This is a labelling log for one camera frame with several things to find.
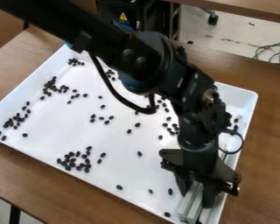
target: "black robotic arm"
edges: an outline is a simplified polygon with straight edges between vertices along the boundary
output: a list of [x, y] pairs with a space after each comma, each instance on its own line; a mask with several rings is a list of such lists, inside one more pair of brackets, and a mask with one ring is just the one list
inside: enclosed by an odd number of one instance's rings
[[[112, 94], [145, 114], [156, 111], [153, 95], [171, 101], [178, 116], [180, 149], [161, 150], [161, 166], [175, 174], [185, 196], [193, 180], [204, 185], [203, 206], [212, 207], [218, 193], [238, 194], [241, 175], [218, 156], [219, 134], [228, 131], [231, 115], [214, 80], [186, 60], [186, 51], [156, 32], [127, 33], [106, 24], [68, 0], [0, 0], [0, 9], [89, 52]], [[131, 92], [150, 96], [150, 108], [126, 101], [110, 86], [96, 57], [117, 70]]]

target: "white tray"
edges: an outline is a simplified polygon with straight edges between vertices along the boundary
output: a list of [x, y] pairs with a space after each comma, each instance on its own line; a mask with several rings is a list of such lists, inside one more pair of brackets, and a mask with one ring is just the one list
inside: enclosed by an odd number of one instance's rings
[[[67, 61], [72, 57], [85, 61], [86, 65], [69, 66]], [[68, 85], [70, 90], [66, 94], [54, 93], [40, 101], [43, 85], [53, 76], [57, 76], [56, 86]], [[141, 106], [148, 104], [147, 98], [128, 92], [118, 79], [112, 83], [118, 92], [131, 101]], [[218, 82], [216, 86], [227, 104], [227, 111], [233, 118], [241, 116], [239, 131], [245, 137], [257, 94]], [[88, 97], [80, 96], [68, 105], [67, 101], [73, 95], [74, 88], [81, 95], [87, 93]], [[98, 99], [99, 95], [103, 96], [102, 100]], [[31, 103], [28, 107], [31, 110], [29, 118], [17, 130], [4, 129], [4, 122], [17, 112], [21, 113], [21, 108], [28, 101]], [[102, 104], [106, 105], [105, 109], [100, 109]], [[0, 130], [7, 136], [4, 142], [0, 136], [0, 142], [168, 221], [182, 223], [179, 220], [180, 213], [198, 214], [201, 207], [200, 200], [196, 198], [198, 202], [192, 205], [197, 207], [195, 210], [188, 208], [186, 212], [180, 212], [184, 209], [181, 207], [185, 205], [185, 201], [179, 193], [175, 178], [171, 172], [160, 167], [161, 157], [158, 151], [178, 148], [176, 136], [170, 136], [162, 127], [167, 116], [172, 117], [171, 123], [178, 121], [169, 102], [167, 105], [170, 113], [164, 112], [161, 106], [155, 115], [135, 115], [133, 110], [123, 106], [107, 90], [86, 53], [78, 54], [64, 45], [0, 102]], [[114, 116], [115, 119], [109, 125], [104, 125], [98, 119], [90, 123], [92, 114]], [[141, 127], [135, 128], [135, 123], [141, 123]], [[133, 130], [132, 134], [126, 133], [128, 129]], [[22, 137], [23, 133], [28, 133], [29, 136]], [[163, 135], [163, 140], [158, 140], [159, 135]], [[220, 136], [220, 146], [227, 150], [236, 148], [237, 144], [236, 138]], [[93, 146], [89, 156], [92, 165], [90, 173], [75, 169], [65, 171], [56, 163], [57, 158], [63, 158], [69, 151], [83, 152], [89, 145]], [[141, 157], [137, 155], [138, 151], [143, 153]], [[103, 152], [107, 156], [101, 164], [97, 164], [96, 161]], [[235, 168], [239, 156], [240, 153], [228, 156], [225, 161]], [[117, 185], [122, 186], [123, 190], [119, 191]], [[173, 190], [172, 196], [168, 194], [168, 188]], [[148, 192], [149, 189], [153, 190], [153, 194]], [[225, 194], [222, 194], [213, 209], [202, 209], [199, 219], [203, 224], [219, 222], [225, 198]], [[165, 217], [165, 212], [170, 213], [171, 217]]]

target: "electrical wire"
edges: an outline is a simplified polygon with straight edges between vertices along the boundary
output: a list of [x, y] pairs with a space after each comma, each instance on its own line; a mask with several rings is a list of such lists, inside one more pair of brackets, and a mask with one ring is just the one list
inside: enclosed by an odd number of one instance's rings
[[244, 145], [244, 139], [243, 139], [242, 135], [239, 132], [237, 132], [235, 129], [225, 129], [222, 132], [223, 133], [227, 133], [227, 134], [229, 134], [231, 136], [238, 136], [241, 139], [241, 145], [240, 145], [240, 147], [237, 150], [233, 150], [233, 151], [223, 150], [219, 146], [218, 146], [218, 149], [220, 151], [223, 151], [227, 155], [234, 155], [234, 154], [238, 153], [242, 149], [242, 147]]
[[156, 110], [154, 94], [149, 94], [149, 102], [150, 102], [149, 108], [141, 108], [141, 107], [137, 106], [136, 104], [134, 104], [133, 102], [128, 101], [127, 99], [122, 97], [120, 94], [118, 94], [116, 92], [116, 90], [113, 88], [111, 82], [109, 81], [108, 77], [106, 76], [105, 72], [103, 71], [102, 65], [98, 61], [98, 59], [92, 54], [89, 54], [89, 56], [92, 59], [92, 61], [94, 62], [94, 65], [95, 65], [99, 75], [101, 76], [102, 80], [105, 82], [108, 90], [119, 102], [121, 102], [122, 104], [124, 104], [125, 106], [127, 106], [131, 109], [134, 109], [135, 111], [138, 111], [138, 112], [146, 114], [146, 115], [152, 115], [152, 114], [156, 113], [157, 110]]
[[263, 45], [263, 46], [260, 46], [258, 47], [256, 50], [255, 50], [255, 56], [253, 57], [253, 59], [258, 59], [258, 56], [267, 51], [268, 49], [270, 49], [271, 47], [274, 47], [274, 46], [280, 46], [280, 42], [279, 43], [276, 43], [274, 45]]
[[277, 55], [279, 55], [280, 52], [277, 52], [275, 54], [273, 54], [270, 58], [269, 58], [269, 62], [271, 62]]

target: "warning label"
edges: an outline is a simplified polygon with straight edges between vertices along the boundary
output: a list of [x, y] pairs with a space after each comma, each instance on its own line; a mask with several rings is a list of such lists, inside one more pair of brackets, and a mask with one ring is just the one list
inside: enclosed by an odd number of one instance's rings
[[122, 15], [119, 17], [119, 19], [123, 22], [128, 22], [129, 20], [127, 19], [127, 17], [125, 16], [124, 12], [122, 13]]

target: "wooden table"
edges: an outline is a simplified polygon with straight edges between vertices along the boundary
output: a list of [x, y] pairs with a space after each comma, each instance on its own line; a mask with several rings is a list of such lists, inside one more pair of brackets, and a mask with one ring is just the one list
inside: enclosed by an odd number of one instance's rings
[[280, 23], [280, 0], [165, 0]]
[[[62, 42], [29, 28], [0, 50], [0, 101]], [[185, 46], [191, 62], [217, 81], [259, 94], [238, 172], [238, 198], [227, 197], [221, 223], [280, 223], [280, 66]], [[166, 223], [90, 184], [0, 144], [0, 198], [52, 224]]]

